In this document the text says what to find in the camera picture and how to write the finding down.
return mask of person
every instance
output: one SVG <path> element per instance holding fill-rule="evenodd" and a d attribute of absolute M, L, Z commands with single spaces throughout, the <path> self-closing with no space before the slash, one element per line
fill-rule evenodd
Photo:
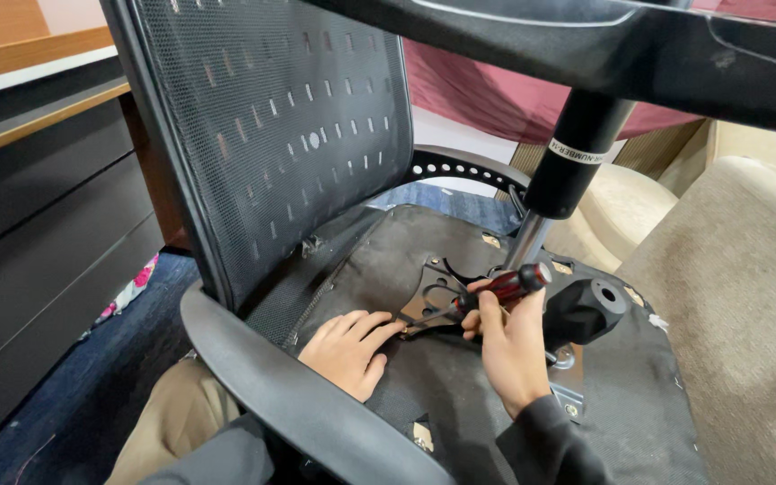
<path fill-rule="evenodd" d="M 469 286 L 471 291 L 488 281 Z M 611 483 L 551 393 L 542 330 L 544 292 L 503 309 L 492 292 L 480 293 L 480 310 L 462 322 L 467 340 L 483 336 L 481 358 L 490 384 L 514 423 L 496 440 L 519 483 Z M 325 322 L 298 359 L 366 401 L 384 372 L 379 347 L 404 328 L 386 312 L 351 312 Z M 274 464 L 264 429 L 238 407 L 196 360 L 173 366 L 152 390 L 108 485 L 142 480 L 182 483 L 262 484 Z"/>

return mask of cylinder label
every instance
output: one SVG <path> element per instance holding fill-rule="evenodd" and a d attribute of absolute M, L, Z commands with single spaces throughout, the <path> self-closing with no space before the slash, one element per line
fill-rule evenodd
<path fill-rule="evenodd" d="M 549 149 L 556 154 L 568 160 L 578 161 L 579 163 L 588 163 L 590 165 L 599 165 L 603 163 L 606 154 L 590 154 L 577 149 L 572 149 L 555 138 L 550 140 Z"/>

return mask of blue carpet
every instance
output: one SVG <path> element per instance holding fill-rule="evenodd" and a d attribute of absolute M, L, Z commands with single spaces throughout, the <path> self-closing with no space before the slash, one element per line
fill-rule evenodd
<path fill-rule="evenodd" d="M 511 203 L 419 182 L 370 201 L 418 204 L 507 234 Z M 152 386 L 189 349 L 178 302 L 198 279 L 186 256 L 162 253 L 145 292 L 68 354 L 0 430 L 0 483 L 103 483 Z"/>

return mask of black sleeve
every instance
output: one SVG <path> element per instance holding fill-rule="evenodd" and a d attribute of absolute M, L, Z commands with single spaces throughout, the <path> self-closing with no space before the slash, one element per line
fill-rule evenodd
<path fill-rule="evenodd" d="M 262 485 L 274 473 L 262 425 L 245 414 L 141 485 Z"/>
<path fill-rule="evenodd" d="M 521 485 L 612 483 L 554 395 L 526 406 L 496 444 Z"/>

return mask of black plastic armrest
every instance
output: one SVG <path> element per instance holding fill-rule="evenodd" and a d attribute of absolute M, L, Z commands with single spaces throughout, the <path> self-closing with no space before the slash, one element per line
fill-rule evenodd
<path fill-rule="evenodd" d="M 460 177 L 483 182 L 506 193 L 511 185 L 518 192 L 524 192 L 529 186 L 528 175 L 485 156 L 436 145 L 415 145 L 402 183 L 433 177 Z"/>
<path fill-rule="evenodd" d="M 247 327 L 194 283 L 181 299 L 200 357 L 238 402 L 346 483 L 454 483 L 378 415 Z"/>

